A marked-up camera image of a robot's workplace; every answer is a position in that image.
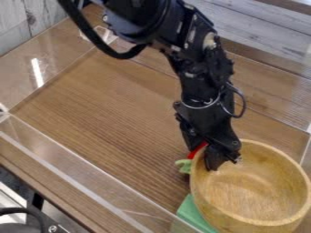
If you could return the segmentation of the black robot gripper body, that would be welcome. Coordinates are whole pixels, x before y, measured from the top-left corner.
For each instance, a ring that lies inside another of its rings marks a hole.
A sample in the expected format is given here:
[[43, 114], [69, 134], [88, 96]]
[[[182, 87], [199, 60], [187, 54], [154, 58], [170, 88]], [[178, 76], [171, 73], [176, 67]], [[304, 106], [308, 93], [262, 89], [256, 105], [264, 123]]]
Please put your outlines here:
[[186, 102], [183, 99], [172, 106], [179, 124], [192, 127], [208, 146], [223, 148], [238, 160], [242, 143], [231, 124], [236, 118], [234, 99], [215, 98], [210, 102]]

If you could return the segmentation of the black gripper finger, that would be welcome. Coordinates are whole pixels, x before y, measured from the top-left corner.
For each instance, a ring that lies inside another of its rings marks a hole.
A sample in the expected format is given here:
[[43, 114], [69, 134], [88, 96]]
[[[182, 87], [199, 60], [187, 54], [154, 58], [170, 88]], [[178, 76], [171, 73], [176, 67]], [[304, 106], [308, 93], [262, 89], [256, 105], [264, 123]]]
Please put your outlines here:
[[183, 133], [183, 140], [190, 151], [207, 145], [207, 141], [198, 134], [196, 130], [186, 124], [180, 124], [180, 130]]
[[227, 161], [236, 161], [236, 158], [228, 153], [228, 151], [214, 145], [207, 146], [204, 150], [204, 163], [207, 170], [216, 171]]

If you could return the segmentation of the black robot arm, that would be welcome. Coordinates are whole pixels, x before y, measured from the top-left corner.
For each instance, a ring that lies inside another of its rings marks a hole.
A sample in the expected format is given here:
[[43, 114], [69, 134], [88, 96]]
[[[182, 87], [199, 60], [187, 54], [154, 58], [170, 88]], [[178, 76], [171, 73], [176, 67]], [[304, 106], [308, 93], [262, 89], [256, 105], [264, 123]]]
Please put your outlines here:
[[204, 163], [216, 170], [235, 163], [242, 148], [232, 128], [234, 61], [223, 50], [214, 23], [183, 0], [101, 0], [105, 23], [135, 45], [150, 46], [168, 59], [182, 86], [175, 117], [190, 149], [206, 147]]

